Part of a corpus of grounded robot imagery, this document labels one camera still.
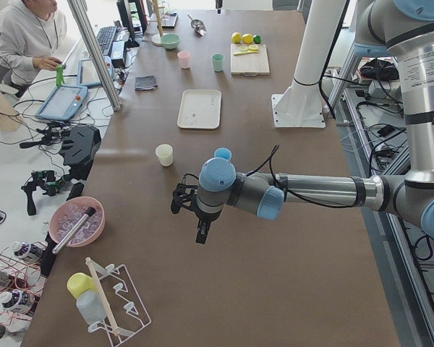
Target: pink cup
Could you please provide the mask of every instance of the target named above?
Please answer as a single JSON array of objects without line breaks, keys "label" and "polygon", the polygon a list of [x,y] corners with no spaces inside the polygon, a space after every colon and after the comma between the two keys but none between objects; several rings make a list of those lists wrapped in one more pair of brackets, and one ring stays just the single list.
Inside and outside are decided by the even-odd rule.
[{"label": "pink cup", "polygon": [[182,69],[189,69],[190,67],[190,60],[191,60],[191,53],[189,51],[180,51],[177,53],[179,57],[179,64]]}]

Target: warning label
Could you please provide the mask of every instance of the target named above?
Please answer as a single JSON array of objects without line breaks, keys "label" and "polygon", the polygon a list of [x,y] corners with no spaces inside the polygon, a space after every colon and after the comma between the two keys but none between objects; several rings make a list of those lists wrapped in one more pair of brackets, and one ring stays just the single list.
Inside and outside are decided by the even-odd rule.
[{"label": "warning label", "polygon": [[434,51],[399,62],[402,92],[434,85]]}]

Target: black bag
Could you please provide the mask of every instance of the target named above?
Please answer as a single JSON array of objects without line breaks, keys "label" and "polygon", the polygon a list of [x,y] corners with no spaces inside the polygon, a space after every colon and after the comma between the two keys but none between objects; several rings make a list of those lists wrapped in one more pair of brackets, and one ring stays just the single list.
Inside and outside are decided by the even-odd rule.
[{"label": "black bag", "polygon": [[399,79],[399,71],[389,61],[373,59],[360,68],[362,77],[380,81],[394,81]]}]

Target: gray folded cloth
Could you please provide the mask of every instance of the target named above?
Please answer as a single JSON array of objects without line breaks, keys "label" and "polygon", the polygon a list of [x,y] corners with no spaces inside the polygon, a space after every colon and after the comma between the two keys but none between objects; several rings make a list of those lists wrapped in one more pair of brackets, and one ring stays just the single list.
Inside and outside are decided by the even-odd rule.
[{"label": "gray folded cloth", "polygon": [[135,78],[135,90],[153,90],[158,87],[156,78],[154,76],[144,76]]}]

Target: person's hand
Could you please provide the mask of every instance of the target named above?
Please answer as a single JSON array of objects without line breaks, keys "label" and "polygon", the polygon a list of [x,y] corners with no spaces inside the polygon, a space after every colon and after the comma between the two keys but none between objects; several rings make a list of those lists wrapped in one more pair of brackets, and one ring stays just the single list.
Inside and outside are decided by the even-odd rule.
[{"label": "person's hand", "polygon": [[35,68],[55,71],[56,67],[62,64],[62,61],[54,56],[44,56],[43,58],[33,58],[32,63]]}]

